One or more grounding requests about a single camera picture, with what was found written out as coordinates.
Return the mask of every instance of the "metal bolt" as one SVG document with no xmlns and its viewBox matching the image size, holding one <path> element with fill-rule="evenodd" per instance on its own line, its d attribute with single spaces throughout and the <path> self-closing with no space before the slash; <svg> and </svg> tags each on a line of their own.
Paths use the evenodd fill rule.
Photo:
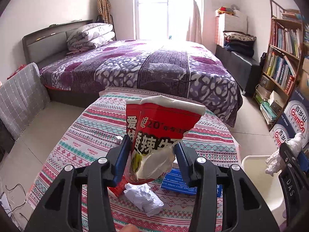
<svg viewBox="0 0 309 232">
<path fill-rule="evenodd" d="M 66 165 L 65 167 L 64 167 L 64 170 L 65 171 L 71 171 L 73 169 L 73 166 L 72 165 Z"/>
<path fill-rule="evenodd" d="M 205 163 L 206 162 L 206 159 L 203 158 L 203 157 L 198 157 L 196 160 L 197 160 L 198 163 Z"/>
<path fill-rule="evenodd" d="M 235 170 L 235 171 L 238 171 L 240 169 L 240 166 L 236 165 L 236 164 L 233 164 L 232 165 L 232 169 Z"/>
<path fill-rule="evenodd" d="M 98 159 L 98 162 L 99 162 L 100 164 L 104 164 L 104 163 L 107 162 L 107 159 L 106 159 L 105 157 L 102 157 L 102 158 Z"/>
</svg>

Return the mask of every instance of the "blue booklet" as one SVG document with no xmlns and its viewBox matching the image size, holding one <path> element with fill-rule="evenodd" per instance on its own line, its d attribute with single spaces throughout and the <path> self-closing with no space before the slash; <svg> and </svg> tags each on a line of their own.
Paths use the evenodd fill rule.
<svg viewBox="0 0 309 232">
<path fill-rule="evenodd" d="M 173 168 L 167 173 L 162 181 L 161 188 L 183 193 L 196 194 L 196 187 L 188 187 L 181 177 L 179 169 Z M 222 185 L 217 185 L 217 198 L 222 198 Z"/>
</svg>

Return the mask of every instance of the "wooden bookshelf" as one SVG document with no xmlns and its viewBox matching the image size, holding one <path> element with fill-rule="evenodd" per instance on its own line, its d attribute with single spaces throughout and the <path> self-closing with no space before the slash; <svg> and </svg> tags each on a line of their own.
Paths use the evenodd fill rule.
<svg viewBox="0 0 309 232">
<path fill-rule="evenodd" d="M 276 11 L 274 14 L 273 11 L 273 4 L 276 5 Z M 293 91 L 295 90 L 296 86 L 299 84 L 300 81 L 300 77 L 301 77 L 301 71 L 302 71 L 302 65 L 304 62 L 304 57 L 306 54 L 306 46 L 303 43 L 303 39 L 304 39 L 304 33 L 305 33 L 305 22 L 303 21 L 293 21 L 293 20 L 288 20 L 288 19 L 283 19 L 281 18 L 281 13 L 285 12 L 286 10 L 281 7 L 278 3 L 276 3 L 273 0 L 270 0 L 270 6 L 271 6 L 271 21 L 270 21 L 270 35 L 269 35 L 269 42 L 268 42 L 268 50 L 267 50 L 267 55 L 266 55 L 266 60 L 265 60 L 265 64 L 263 67 L 263 71 L 262 71 L 262 75 L 265 75 L 267 78 L 269 78 L 273 83 L 274 83 L 274 91 L 276 91 L 281 97 L 282 100 L 284 101 L 284 106 L 282 108 L 282 110 L 280 111 L 280 113 L 278 114 L 278 117 L 281 116 L 282 111 L 284 110 L 284 108 L 286 107 Z M 272 42 L 272 34 L 274 32 L 276 32 L 275 30 L 278 29 L 278 26 L 276 28 L 274 28 L 275 24 L 279 24 L 280 28 L 282 29 L 291 29 L 291 30 L 297 30 L 299 29 L 299 35 L 300 35 L 300 40 L 301 40 L 301 44 L 299 46 L 299 57 L 296 57 L 295 55 L 293 55 L 292 53 L 283 50 L 282 48 L 279 48 L 278 46 L 274 45 Z M 293 69 L 295 70 L 295 80 L 293 82 L 293 85 L 289 91 L 289 93 L 287 93 L 285 91 L 285 88 L 283 88 L 278 82 L 276 82 L 275 79 L 273 79 L 270 75 L 267 74 L 267 67 L 269 65 L 269 62 L 267 62 L 267 57 L 271 55 L 271 52 L 273 51 L 273 49 L 275 49 L 275 52 L 280 52 L 283 55 L 285 55 L 288 60 L 290 61 Z M 269 130 L 271 130 L 273 128 L 273 126 L 275 125 L 277 119 L 270 125 L 268 125 Z"/>
</svg>

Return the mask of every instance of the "plaid scarf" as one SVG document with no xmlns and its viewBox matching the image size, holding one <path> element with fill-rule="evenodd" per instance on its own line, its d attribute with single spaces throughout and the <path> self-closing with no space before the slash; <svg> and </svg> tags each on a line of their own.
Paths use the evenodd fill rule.
<svg viewBox="0 0 309 232">
<path fill-rule="evenodd" d="M 109 13 L 110 6 L 109 0 L 98 0 L 98 13 L 102 16 L 103 22 L 112 24 Z"/>
</svg>

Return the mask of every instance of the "gray headboard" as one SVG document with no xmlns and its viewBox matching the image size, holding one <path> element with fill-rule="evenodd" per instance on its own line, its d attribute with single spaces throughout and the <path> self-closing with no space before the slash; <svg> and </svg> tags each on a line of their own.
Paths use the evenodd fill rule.
<svg viewBox="0 0 309 232">
<path fill-rule="evenodd" d="M 92 20 L 72 21 L 24 36 L 23 47 L 27 64 L 34 62 L 42 68 L 60 59 L 68 52 L 66 40 L 73 30 L 89 23 L 92 23 Z"/>
</svg>

